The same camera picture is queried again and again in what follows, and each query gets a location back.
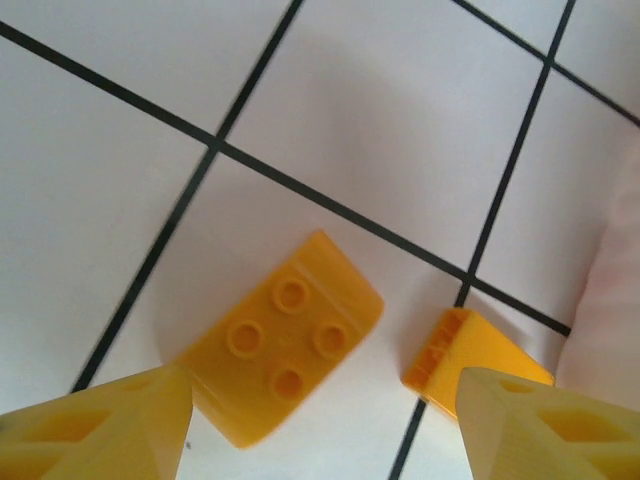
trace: tile floor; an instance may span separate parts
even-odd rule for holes
[[[324,228],[379,326],[251,450],[196,412],[178,478],[470,479],[399,372],[454,304],[555,367],[640,144],[638,27],[633,0],[3,3],[0,410],[161,364]]]

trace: yellow lego brick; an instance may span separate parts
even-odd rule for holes
[[[456,418],[456,390],[465,367],[486,367],[553,384],[553,376],[473,310],[444,312],[402,383]]]
[[[174,479],[192,408],[168,366],[7,413],[0,479]]]
[[[316,232],[176,362],[235,446],[274,430],[374,327],[380,296]]]
[[[474,480],[640,479],[638,412],[484,368],[457,410]]]

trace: white tile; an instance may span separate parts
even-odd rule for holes
[[[578,77],[640,115],[640,3],[576,2],[557,61]]]
[[[157,366],[208,329],[312,231],[323,228],[383,296],[380,323],[275,434],[234,449],[194,413],[179,478],[382,478],[415,403],[400,373],[459,283],[221,156],[100,369]]]
[[[2,2],[0,18],[213,132],[287,3]]]
[[[560,334],[473,289],[465,306],[480,312],[530,357],[555,372],[565,341]],[[401,478],[472,479],[460,427],[435,405],[425,410]]]
[[[0,41],[0,412],[68,392],[203,151]]]
[[[466,268],[540,67],[449,1],[311,0],[230,141]]]
[[[549,77],[478,276],[565,324],[595,253],[630,122]]]
[[[566,0],[471,0],[469,3],[547,53]]]

